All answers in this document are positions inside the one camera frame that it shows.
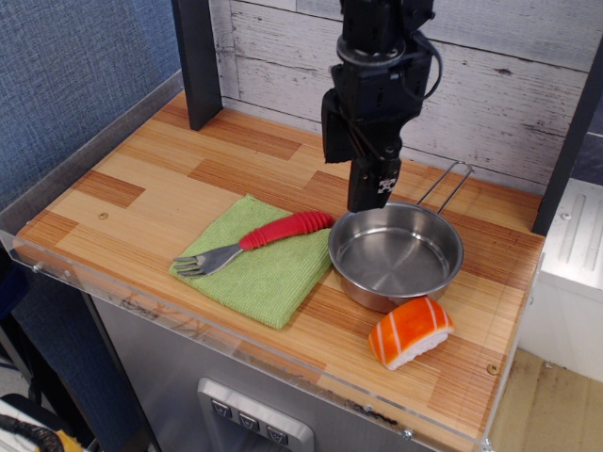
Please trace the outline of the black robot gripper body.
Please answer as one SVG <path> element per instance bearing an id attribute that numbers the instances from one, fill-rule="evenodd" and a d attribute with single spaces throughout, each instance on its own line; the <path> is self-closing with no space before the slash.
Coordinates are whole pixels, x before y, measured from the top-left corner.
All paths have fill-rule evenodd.
<path id="1" fill-rule="evenodd" d="M 414 49 L 378 64 L 345 60 L 331 68 L 333 89 L 359 157 L 398 156 L 401 128 L 432 95 L 431 68 L 430 49 Z"/>

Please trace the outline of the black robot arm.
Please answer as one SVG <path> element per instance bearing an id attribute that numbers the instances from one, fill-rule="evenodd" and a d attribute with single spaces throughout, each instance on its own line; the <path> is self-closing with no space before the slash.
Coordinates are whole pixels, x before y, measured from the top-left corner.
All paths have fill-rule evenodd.
<path id="1" fill-rule="evenodd" d="M 388 202 L 401 171 L 400 131 L 419 116 L 438 85 L 431 65 L 442 58 L 420 27 L 431 1 L 344 1 L 334 86 L 322 98 L 324 158 L 350 163 L 348 209 Z"/>

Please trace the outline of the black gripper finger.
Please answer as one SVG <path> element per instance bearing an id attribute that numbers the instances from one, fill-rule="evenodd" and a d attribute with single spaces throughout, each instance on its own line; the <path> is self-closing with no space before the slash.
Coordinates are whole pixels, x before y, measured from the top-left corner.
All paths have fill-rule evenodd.
<path id="1" fill-rule="evenodd" d="M 326 163 L 343 163 L 360 156 L 352 142 L 349 124 L 341 114 L 335 89 L 329 89 L 322 98 L 321 124 Z"/>
<path id="2" fill-rule="evenodd" d="M 383 208 L 399 179 L 401 160 L 379 160 L 371 156 L 351 162 L 348 210 L 361 212 Z"/>

